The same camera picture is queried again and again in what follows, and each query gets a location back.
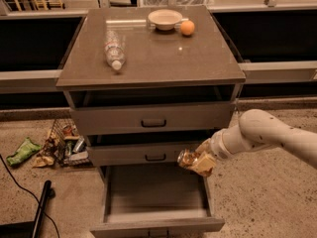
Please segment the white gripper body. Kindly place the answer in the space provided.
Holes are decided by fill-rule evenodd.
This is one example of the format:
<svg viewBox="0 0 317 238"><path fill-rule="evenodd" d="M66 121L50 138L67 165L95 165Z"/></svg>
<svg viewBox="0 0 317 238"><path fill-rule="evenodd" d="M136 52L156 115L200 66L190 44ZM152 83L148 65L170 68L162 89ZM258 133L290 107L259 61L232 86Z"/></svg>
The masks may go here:
<svg viewBox="0 0 317 238"><path fill-rule="evenodd" d="M213 134L210 139L210 148L212 155L220 161L226 161L233 158L233 154L226 148L223 140L225 130L222 129Z"/></svg>

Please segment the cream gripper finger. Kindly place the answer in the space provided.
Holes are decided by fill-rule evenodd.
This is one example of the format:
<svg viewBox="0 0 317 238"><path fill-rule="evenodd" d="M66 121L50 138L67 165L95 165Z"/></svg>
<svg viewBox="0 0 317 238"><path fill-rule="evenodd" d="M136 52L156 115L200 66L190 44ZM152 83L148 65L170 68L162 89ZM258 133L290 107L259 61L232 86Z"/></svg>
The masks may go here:
<svg viewBox="0 0 317 238"><path fill-rule="evenodd" d="M196 148L195 152L199 154L202 154L204 152L206 152L207 154L210 154L212 152L210 143L211 143L211 139L206 139Z"/></svg>
<svg viewBox="0 0 317 238"><path fill-rule="evenodd" d="M210 177L216 167L216 160L207 152L203 152L194 162L193 170L203 177Z"/></svg>

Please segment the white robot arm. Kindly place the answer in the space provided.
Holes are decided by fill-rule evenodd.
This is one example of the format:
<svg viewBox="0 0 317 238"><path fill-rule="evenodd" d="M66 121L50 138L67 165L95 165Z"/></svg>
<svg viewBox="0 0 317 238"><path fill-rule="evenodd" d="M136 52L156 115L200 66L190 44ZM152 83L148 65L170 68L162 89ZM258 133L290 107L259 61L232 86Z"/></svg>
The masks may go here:
<svg viewBox="0 0 317 238"><path fill-rule="evenodd" d="M230 160L243 152L266 147L282 148L317 169L317 134L287 125L273 115L252 109L243 113L238 124L216 132L197 149L193 170L204 177L211 175L217 160Z"/></svg>

